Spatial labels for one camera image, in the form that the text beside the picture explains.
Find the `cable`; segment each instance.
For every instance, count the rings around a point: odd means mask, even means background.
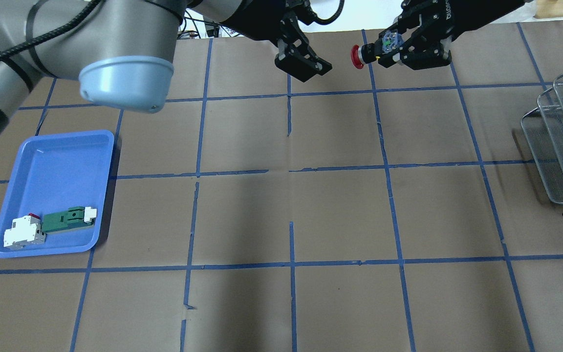
[[[323,20],[322,18],[319,18],[319,15],[315,14],[315,19],[314,22],[322,25],[322,26],[326,26],[327,24],[331,24],[332,22],[334,22],[335,20],[338,19],[338,17],[340,17],[340,14],[342,13],[342,7],[345,6],[345,0],[340,0],[340,2],[338,3],[338,9],[336,10],[336,12],[331,15],[330,18]]]
[[[199,38],[201,38],[201,33],[199,33],[199,28],[197,28],[197,24],[195,23],[195,19],[192,16],[190,16],[190,13],[188,11],[186,11],[186,15],[188,15],[188,18],[190,18],[190,20],[193,22],[193,25],[195,26],[195,32],[197,32],[197,35],[199,36]]]
[[[184,34],[184,33],[185,33],[185,31],[186,31],[186,26],[188,25],[188,24],[186,23],[186,19],[183,18],[183,20],[184,20],[184,27],[183,27],[182,29],[180,29],[179,32],[177,33],[177,39],[179,39],[179,37],[181,37],[181,34]]]
[[[10,49],[0,52],[0,62],[8,58],[11,58],[11,56],[21,53],[27,49],[30,49],[31,47],[35,47],[37,45],[43,44],[44,42],[52,40],[53,38],[56,38],[64,33],[67,33],[68,31],[71,31],[75,27],[79,26],[80,23],[82,23],[82,21],[84,21],[88,17],[88,15],[90,15],[92,10],[94,10],[97,7],[97,5],[100,4],[100,2],[102,2],[102,0],[91,0],[91,2],[86,7],[84,7],[84,9],[80,13],[78,13],[72,20],[69,21],[69,23],[65,24],[64,26],[60,26],[56,29],[53,29],[52,31],[42,34],[36,38],[33,38],[32,40],[29,40],[27,42],[21,43],[17,46],[11,47]]]

